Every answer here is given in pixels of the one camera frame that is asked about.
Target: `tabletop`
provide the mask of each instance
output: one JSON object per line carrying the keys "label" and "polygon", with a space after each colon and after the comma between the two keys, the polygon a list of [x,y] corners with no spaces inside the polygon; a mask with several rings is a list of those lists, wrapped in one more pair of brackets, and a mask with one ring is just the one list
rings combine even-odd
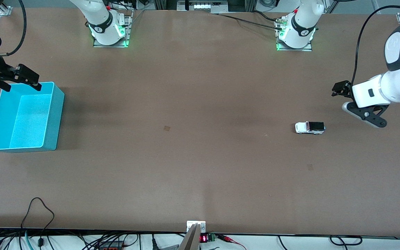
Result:
{"label": "tabletop", "polygon": [[[255,13],[232,14],[270,25]],[[53,152],[0,152],[0,226],[40,196],[51,227],[400,236],[400,104],[372,128],[342,111],[364,15],[323,15],[312,52],[276,51],[274,31],[201,11],[146,11],[129,48],[93,48],[78,9],[28,8],[25,64],[65,93]],[[378,15],[356,83],[386,71],[397,27]],[[11,51],[14,9],[0,20]],[[322,135],[294,132],[324,122]],[[50,219],[40,203],[25,226]]]}

